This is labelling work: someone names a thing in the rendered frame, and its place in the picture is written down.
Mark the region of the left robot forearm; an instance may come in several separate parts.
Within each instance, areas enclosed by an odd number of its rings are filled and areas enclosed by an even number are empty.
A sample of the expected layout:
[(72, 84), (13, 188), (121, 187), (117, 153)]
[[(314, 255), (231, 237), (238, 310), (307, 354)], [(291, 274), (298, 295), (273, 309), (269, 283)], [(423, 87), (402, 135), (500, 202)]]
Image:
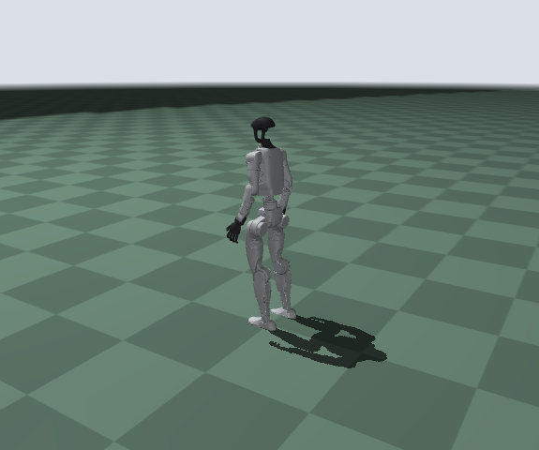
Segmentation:
[(243, 202), (241, 204), (241, 207), (239, 208), (239, 213), (236, 217), (239, 222), (242, 222), (243, 218), (247, 218), (250, 213), (251, 205), (255, 201), (255, 199), (251, 197), (251, 191), (251, 185), (246, 185)]

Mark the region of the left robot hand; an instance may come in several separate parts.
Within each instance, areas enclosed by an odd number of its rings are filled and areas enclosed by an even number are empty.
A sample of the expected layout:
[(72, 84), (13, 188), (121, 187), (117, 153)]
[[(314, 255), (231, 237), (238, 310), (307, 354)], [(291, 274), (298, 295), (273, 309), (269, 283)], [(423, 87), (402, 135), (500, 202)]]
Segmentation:
[[(235, 242), (236, 244), (238, 243), (237, 242), (237, 238), (238, 238), (238, 234), (240, 233), (241, 231), (241, 225), (244, 225), (245, 221), (246, 221), (246, 217), (243, 218), (242, 222), (239, 222), (236, 218), (235, 218), (235, 222), (232, 223), (232, 225), (228, 226), (226, 231), (228, 231), (227, 233), (227, 237), (230, 239), (230, 241), (233, 241)], [(230, 230), (229, 230), (230, 229)], [(233, 234), (233, 235), (232, 235)], [(234, 239), (235, 237), (235, 239)]]

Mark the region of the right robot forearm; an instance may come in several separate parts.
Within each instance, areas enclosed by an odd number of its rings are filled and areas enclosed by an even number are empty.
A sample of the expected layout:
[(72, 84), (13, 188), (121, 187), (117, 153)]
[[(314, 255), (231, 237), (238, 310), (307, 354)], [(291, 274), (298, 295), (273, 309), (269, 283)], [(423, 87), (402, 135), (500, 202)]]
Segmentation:
[(279, 196), (279, 201), (277, 202), (277, 206), (281, 207), (281, 210), (283, 212), (283, 209), (286, 208), (288, 205), (289, 196), (291, 195), (292, 187), (289, 187), (287, 189), (283, 188), (282, 194)]

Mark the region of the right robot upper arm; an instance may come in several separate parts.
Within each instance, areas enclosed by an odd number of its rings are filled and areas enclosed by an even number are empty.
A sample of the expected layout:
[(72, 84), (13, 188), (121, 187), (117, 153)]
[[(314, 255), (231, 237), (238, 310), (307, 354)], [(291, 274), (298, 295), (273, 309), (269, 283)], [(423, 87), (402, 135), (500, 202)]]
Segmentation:
[(284, 149), (280, 149), (283, 156), (283, 169), (284, 169), (284, 185), (283, 188), (287, 189), (292, 186), (292, 176), (287, 162), (287, 154)]

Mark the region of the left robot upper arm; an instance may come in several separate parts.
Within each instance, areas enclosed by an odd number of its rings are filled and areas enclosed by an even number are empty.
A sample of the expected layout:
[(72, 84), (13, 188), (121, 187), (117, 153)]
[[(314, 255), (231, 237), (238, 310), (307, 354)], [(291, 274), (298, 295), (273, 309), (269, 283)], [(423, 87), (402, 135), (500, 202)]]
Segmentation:
[(252, 187), (251, 196), (260, 192), (259, 188), (259, 165), (262, 162), (262, 151), (255, 151), (246, 155), (247, 177)]

